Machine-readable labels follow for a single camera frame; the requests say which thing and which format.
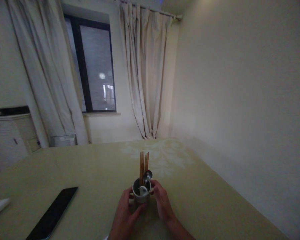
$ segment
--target wooden chopsticks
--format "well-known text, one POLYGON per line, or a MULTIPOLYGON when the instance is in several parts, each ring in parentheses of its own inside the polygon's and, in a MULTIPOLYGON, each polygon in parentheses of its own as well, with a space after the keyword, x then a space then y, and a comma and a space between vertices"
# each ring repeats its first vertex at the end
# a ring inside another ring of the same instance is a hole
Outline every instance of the wooden chopsticks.
POLYGON ((144 162, 143 151, 140 152, 139 163, 140 163, 139 186, 143 186, 144 185, 143 175, 149 169, 149 152, 146 153, 145 162, 144 162))

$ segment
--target mug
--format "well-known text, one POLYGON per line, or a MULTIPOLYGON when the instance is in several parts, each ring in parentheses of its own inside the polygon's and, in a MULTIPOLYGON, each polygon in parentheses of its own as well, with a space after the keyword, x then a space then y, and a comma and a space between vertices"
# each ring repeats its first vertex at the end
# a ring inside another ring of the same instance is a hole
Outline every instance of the mug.
POLYGON ((136 179, 132 185, 132 191, 133 191, 133 197, 134 197, 134 203, 136 205, 140 205, 143 203, 146 203, 149 201, 150 198, 150 190, 151 190, 151 182, 148 181, 145 185, 148 193, 145 195, 140 196, 140 184, 139 184, 139 178, 136 179))

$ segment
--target black window frame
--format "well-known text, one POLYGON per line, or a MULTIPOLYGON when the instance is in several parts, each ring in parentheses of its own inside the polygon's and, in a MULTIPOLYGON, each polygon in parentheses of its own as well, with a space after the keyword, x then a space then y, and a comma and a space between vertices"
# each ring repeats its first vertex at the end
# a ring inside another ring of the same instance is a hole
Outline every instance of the black window frame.
POLYGON ((71 28, 73 33, 74 45, 76 48, 79 72, 82 83, 83 97, 86 105, 86 111, 83 113, 92 113, 92 112, 117 112, 117 104, 116 104, 116 93, 114 86, 114 73, 113 73, 113 60, 112 60, 112 45, 111 45, 111 32, 110 32, 110 24, 96 22, 84 18, 74 17, 68 14, 64 14, 64 18, 67 18, 71 22, 71 28), (113 95, 114 95, 114 109, 110 110, 93 110, 90 88, 89 88, 89 79, 86 67, 86 60, 84 57, 83 43, 80 31, 80 25, 107 30, 109 32, 109 41, 110 41, 110 54, 111 54, 111 70, 112 70, 112 80, 113 80, 113 95))

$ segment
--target windowsill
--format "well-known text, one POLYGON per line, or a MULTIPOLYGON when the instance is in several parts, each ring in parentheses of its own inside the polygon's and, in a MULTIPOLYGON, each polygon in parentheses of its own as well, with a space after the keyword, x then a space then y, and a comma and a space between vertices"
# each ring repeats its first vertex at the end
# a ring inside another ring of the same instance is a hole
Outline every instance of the windowsill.
POLYGON ((114 117, 121 116, 121 113, 117 112, 96 112, 96 113, 82 113, 84 117, 114 117))

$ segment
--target smartphone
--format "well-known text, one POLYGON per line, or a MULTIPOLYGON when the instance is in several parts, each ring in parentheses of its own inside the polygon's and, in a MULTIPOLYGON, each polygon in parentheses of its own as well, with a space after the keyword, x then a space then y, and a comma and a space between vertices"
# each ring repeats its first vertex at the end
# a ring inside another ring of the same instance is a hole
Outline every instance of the smartphone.
POLYGON ((78 187, 63 189, 26 240, 48 239, 67 209, 77 189, 78 187))

